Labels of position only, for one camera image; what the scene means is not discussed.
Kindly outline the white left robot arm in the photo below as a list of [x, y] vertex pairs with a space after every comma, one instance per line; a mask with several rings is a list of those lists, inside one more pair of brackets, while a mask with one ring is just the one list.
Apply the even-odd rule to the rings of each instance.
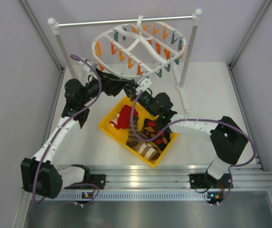
[[82, 129], [93, 105], [101, 93], [117, 96], [127, 85], [125, 80], [96, 70], [98, 78], [85, 85], [78, 79], [70, 79], [65, 84], [66, 104], [55, 130], [32, 158], [21, 163], [23, 190], [33, 196], [40, 195], [54, 199], [63, 188], [85, 189], [91, 184], [89, 168], [73, 164], [66, 169], [58, 169], [61, 157], [73, 137]]

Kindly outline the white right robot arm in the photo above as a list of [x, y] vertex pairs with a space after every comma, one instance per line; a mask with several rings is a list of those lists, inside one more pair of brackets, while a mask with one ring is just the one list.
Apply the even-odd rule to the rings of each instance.
[[250, 139], [232, 118], [223, 116], [220, 120], [210, 120], [187, 117], [172, 110], [173, 104], [166, 93], [152, 96], [140, 88], [125, 92], [134, 105], [140, 104], [156, 118], [147, 121], [139, 131], [136, 115], [130, 114], [131, 133], [139, 141], [155, 143], [168, 133], [184, 133], [212, 143], [216, 156], [202, 179], [195, 182], [196, 189], [217, 188], [223, 182], [223, 175], [232, 166], [238, 166]]

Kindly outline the red santa sock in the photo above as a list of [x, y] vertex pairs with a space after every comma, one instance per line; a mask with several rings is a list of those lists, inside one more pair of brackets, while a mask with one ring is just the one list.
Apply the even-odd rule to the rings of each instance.
[[117, 130], [129, 128], [132, 107], [124, 105], [120, 112], [110, 121], [110, 125]]

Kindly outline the white round clip hanger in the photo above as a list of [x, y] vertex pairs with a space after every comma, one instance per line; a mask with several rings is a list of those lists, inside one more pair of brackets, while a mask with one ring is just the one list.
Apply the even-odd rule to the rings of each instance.
[[[143, 22], [142, 19], [118, 25], [94, 39], [92, 52], [100, 71], [136, 80], [156, 75], [161, 68], [162, 74], [169, 72], [173, 64], [179, 64], [187, 46], [185, 36], [164, 22]], [[129, 55], [135, 63], [131, 69], [128, 69]], [[139, 62], [146, 68], [140, 76], [137, 75]]]

